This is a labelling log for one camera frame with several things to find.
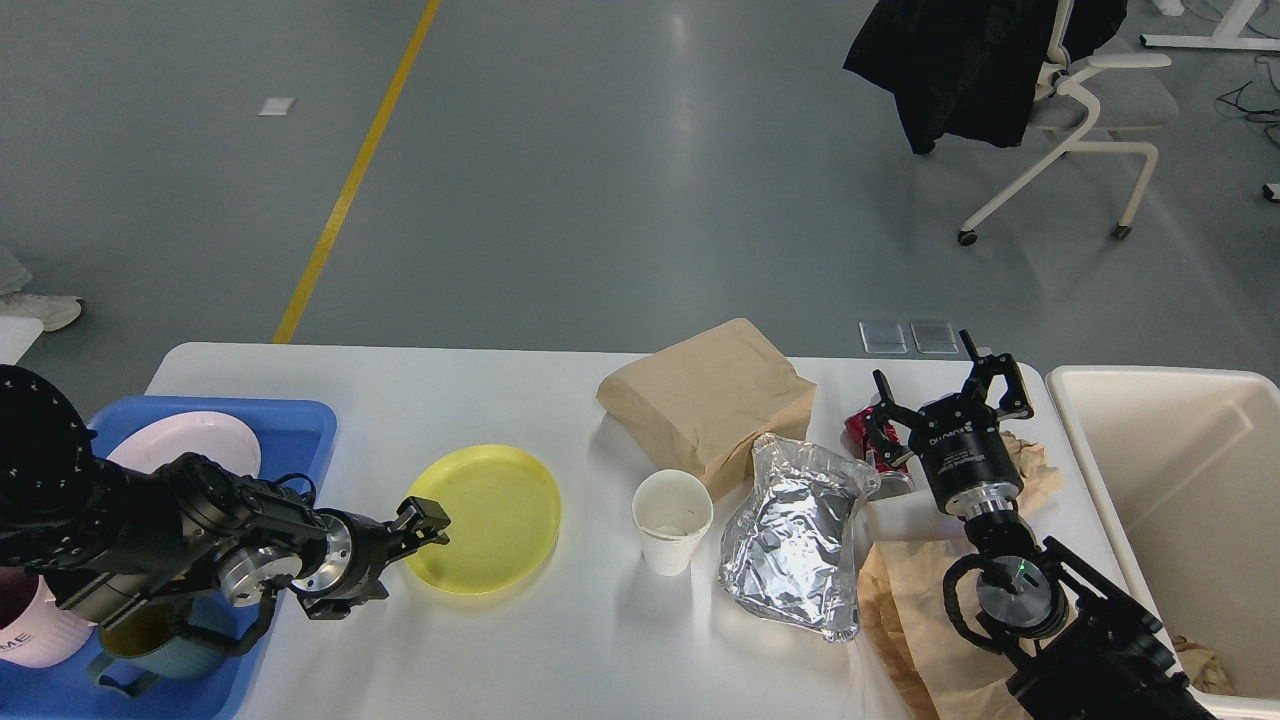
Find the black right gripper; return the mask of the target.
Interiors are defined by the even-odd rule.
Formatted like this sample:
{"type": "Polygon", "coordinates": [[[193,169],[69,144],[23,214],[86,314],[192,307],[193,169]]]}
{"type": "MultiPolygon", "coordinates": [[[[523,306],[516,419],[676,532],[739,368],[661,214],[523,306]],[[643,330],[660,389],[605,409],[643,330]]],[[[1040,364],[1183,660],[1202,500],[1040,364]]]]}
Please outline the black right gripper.
{"type": "Polygon", "coordinates": [[[1005,447],[998,421],[1032,419],[1036,410],[1011,354],[980,354],[968,331],[960,331],[959,338],[972,361],[960,396],[945,396],[920,410],[905,407],[896,402],[884,373],[873,370],[879,400],[870,405],[864,423],[876,462],[901,471],[915,454],[937,509],[969,518],[970,506],[980,501],[1014,501],[1021,493],[1024,482],[1005,447]],[[989,388],[997,377],[1004,379],[1005,391],[991,406],[989,388]],[[911,430],[911,450],[890,436],[891,424],[911,430]]]}

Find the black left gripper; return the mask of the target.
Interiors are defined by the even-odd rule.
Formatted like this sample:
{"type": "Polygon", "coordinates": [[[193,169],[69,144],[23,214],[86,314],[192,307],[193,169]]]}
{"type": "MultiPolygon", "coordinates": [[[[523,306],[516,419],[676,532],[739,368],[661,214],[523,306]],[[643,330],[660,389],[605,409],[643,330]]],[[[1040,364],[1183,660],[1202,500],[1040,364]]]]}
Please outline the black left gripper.
{"type": "Polygon", "coordinates": [[[449,515],[420,496],[406,496],[389,521],[335,509],[316,514],[325,530],[319,565],[291,585],[310,620],[342,620],[355,607],[388,600],[381,574],[389,564],[451,542],[449,515]]]}

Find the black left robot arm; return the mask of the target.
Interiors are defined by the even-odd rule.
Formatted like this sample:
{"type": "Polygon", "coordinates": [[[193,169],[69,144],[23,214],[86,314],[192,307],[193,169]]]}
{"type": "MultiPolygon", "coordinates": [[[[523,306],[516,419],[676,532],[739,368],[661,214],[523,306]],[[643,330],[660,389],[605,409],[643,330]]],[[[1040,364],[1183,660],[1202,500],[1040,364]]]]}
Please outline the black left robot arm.
{"type": "Polygon", "coordinates": [[[59,609],[116,630],[148,606],[179,638],[248,653],[291,592],[312,620],[340,620],[388,596],[381,574],[426,544],[447,544],[451,518],[406,497],[376,521],[320,509],[317,488],[239,475],[180,454],[142,473],[100,457],[96,432],[50,380],[1,373],[3,565],[45,579],[59,609]]]}

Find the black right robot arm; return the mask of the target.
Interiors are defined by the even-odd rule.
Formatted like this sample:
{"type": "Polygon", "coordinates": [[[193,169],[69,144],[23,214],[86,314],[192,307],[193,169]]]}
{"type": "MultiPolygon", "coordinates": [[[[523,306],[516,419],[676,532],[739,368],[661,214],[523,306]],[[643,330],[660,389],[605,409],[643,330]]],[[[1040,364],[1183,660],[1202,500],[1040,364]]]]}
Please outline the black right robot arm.
{"type": "Polygon", "coordinates": [[[1034,719],[1207,719],[1161,621],[1055,538],[1024,521],[1024,484],[1000,425],[1028,419],[1018,363],[960,341],[972,369],[960,391],[919,409],[896,402],[883,372],[864,411],[874,455],[920,461],[936,507],[961,521],[972,552],[943,574],[946,618],[966,642],[1012,665],[1006,687],[1034,719]]]}

